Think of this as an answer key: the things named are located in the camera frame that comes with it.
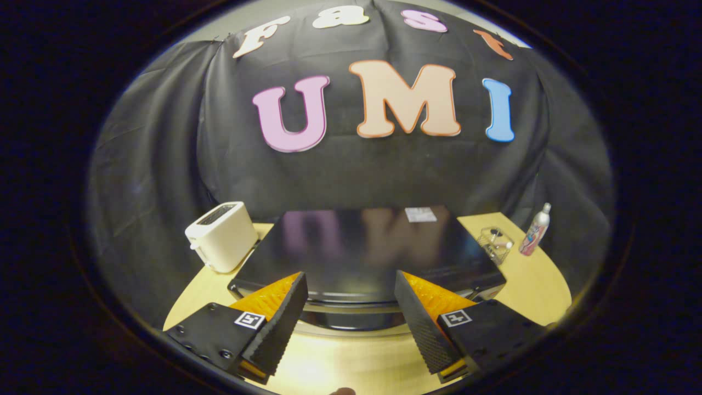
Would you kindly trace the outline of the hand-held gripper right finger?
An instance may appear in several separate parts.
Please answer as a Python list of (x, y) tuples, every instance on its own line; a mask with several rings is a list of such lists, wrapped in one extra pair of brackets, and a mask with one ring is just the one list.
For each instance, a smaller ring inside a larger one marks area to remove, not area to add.
[(441, 383), (493, 373), (548, 333), (502, 302), (473, 302), (401, 270), (394, 295), (424, 364)]

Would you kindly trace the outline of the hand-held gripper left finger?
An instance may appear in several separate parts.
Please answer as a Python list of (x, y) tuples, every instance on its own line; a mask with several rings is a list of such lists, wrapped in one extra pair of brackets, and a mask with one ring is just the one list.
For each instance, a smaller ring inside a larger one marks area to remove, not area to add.
[(165, 333), (204, 362), (265, 385), (307, 300), (305, 272), (296, 272), (231, 305), (206, 303)]

